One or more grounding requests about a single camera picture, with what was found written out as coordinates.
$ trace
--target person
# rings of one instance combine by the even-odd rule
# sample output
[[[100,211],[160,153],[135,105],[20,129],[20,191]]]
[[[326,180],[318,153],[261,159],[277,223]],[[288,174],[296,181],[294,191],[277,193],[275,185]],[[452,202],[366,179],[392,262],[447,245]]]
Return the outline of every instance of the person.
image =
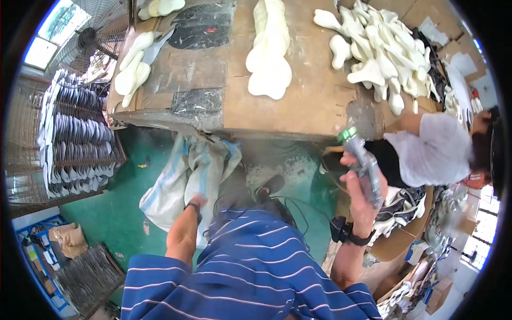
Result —
[[[341,163],[356,160],[345,153]],[[367,239],[378,209],[364,199],[356,173],[349,171],[341,180],[352,201],[351,233],[359,237],[354,242]],[[385,195],[382,174],[380,183]],[[245,172],[233,172],[221,185],[208,245],[192,271],[199,212],[206,202],[195,196],[169,230],[164,257],[131,258],[121,318],[382,319],[368,287],[357,283],[366,246],[343,243],[327,277],[289,211],[270,197],[283,184],[282,176],[273,177],[256,190],[254,201]]]
[[[482,174],[485,184],[491,176],[493,122],[499,119],[495,106],[482,111],[468,132],[457,119],[445,113],[401,116],[394,133],[366,141],[390,186],[446,185],[464,180],[471,173]],[[326,169],[337,171],[336,158],[325,160]]]

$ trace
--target shoe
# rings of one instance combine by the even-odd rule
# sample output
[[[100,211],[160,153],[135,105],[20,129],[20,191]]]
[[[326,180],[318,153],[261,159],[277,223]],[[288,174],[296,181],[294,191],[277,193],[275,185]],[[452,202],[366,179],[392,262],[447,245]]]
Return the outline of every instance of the shoe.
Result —
[[[267,190],[268,190],[268,195],[273,195],[276,192],[278,192],[279,190],[281,190],[284,187],[284,185],[285,185],[285,178],[282,175],[275,175],[272,178],[270,178],[270,180],[265,182],[264,185],[257,188],[254,191],[254,195],[255,195],[256,199],[258,199],[258,195],[260,194],[260,192],[267,191]]]

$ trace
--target fan guard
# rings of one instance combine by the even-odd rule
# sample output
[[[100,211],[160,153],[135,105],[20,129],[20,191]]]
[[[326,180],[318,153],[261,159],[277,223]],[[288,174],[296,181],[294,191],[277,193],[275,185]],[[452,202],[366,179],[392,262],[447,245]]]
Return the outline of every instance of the fan guard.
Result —
[[[125,0],[73,1],[90,17],[77,26],[48,66],[50,75],[67,75],[67,86],[83,87],[103,77],[117,60],[128,27]]]

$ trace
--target workbench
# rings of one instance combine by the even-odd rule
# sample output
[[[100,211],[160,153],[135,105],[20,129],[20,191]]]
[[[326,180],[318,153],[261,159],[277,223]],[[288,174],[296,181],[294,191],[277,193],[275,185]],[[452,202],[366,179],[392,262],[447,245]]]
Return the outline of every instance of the workbench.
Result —
[[[141,32],[164,31],[173,23],[176,28],[128,108],[122,108],[122,96],[111,90],[108,113],[114,123],[185,134],[322,140],[333,137],[335,127],[352,117],[364,138],[380,137],[386,114],[391,114],[387,102],[375,103],[373,91],[347,82],[355,59],[346,61],[345,70],[333,69],[329,40],[337,33],[313,22],[315,9],[340,19],[332,0],[283,0],[291,84],[280,100],[249,93],[245,60],[255,38],[252,12],[257,1],[188,0],[179,12],[139,22],[136,31],[127,33],[119,61]]]

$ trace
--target floor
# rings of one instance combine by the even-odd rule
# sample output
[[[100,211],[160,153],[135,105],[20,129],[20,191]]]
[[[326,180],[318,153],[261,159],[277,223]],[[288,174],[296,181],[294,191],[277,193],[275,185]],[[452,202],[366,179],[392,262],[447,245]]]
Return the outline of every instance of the floor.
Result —
[[[60,211],[67,221],[82,226],[89,245],[105,243],[126,271],[134,255],[165,253],[166,232],[145,218],[139,200],[167,163],[173,138],[171,131],[141,127],[118,133],[128,161],[111,179],[108,189],[102,195],[63,205]],[[321,264],[330,240],[327,218],[334,215],[338,189],[328,176],[319,174],[315,148],[286,140],[240,142],[251,189],[275,174],[285,177],[285,186],[276,196],[288,197],[286,205],[298,228],[305,232],[311,254]],[[119,302],[120,292],[116,296],[112,300]]]

